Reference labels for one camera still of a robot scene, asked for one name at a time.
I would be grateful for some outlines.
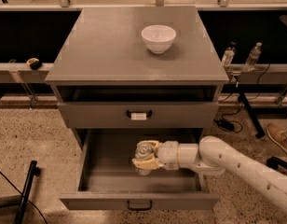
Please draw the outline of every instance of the shoe sole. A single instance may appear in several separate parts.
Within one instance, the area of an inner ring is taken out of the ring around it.
[[[266,129],[266,133],[268,135],[268,137],[279,147],[281,147],[281,149],[287,154],[287,149],[285,149],[280,143],[278,143],[274,138],[272,138],[271,134],[269,133],[268,129]]]

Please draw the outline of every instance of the shoe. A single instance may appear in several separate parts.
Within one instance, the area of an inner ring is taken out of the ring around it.
[[[267,135],[270,139],[287,154],[287,137],[286,131],[280,129],[275,124],[268,124],[266,127]]]

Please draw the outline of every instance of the clear water bottle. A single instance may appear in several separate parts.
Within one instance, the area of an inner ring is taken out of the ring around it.
[[[225,54],[221,60],[222,66],[225,68],[225,70],[227,71],[227,69],[229,68],[231,62],[233,61],[233,58],[236,54],[236,43],[235,42],[231,42],[230,46],[227,47],[225,49]]]
[[[257,42],[256,45],[250,51],[249,57],[247,58],[247,61],[245,64],[247,71],[254,70],[254,67],[255,67],[257,60],[258,60],[259,56],[261,55],[261,53],[262,53],[262,43]]]

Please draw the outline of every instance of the white robotic arm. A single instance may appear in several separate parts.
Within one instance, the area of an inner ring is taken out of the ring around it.
[[[187,168],[204,175],[221,175],[227,169],[287,213],[287,176],[246,157],[217,137],[206,136],[199,145],[142,141],[132,162],[140,175],[157,168]]]

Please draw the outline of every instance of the drawer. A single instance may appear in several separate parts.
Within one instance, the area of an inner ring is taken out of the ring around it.
[[[194,142],[193,129],[88,130],[77,172],[76,193],[62,194],[69,210],[211,209],[203,177],[186,169],[138,175],[131,162],[142,140]]]
[[[68,128],[205,128],[217,102],[59,103]]]

